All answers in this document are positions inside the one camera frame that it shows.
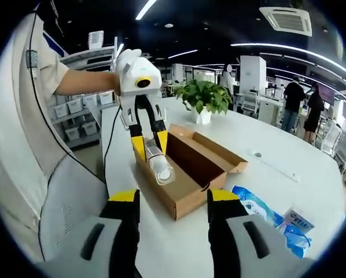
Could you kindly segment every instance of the floor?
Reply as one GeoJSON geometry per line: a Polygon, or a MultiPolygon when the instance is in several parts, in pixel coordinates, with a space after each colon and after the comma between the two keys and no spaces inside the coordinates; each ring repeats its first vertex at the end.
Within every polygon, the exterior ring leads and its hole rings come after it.
{"type": "MultiPolygon", "coordinates": [[[[102,161],[101,147],[94,145],[74,152],[75,156],[95,175],[104,179],[104,167],[102,161]]],[[[346,210],[346,187],[343,187],[344,205],[346,210]]]]}

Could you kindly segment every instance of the cardboard box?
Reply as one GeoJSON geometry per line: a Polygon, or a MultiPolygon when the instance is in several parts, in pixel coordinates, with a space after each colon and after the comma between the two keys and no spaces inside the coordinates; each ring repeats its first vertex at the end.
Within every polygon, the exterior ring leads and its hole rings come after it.
{"type": "Polygon", "coordinates": [[[206,190],[224,187],[227,173],[245,170],[248,162],[205,136],[178,125],[168,131],[166,157],[175,170],[175,181],[157,184],[147,162],[135,150],[137,164],[150,186],[178,220],[207,201],[206,190]]]}

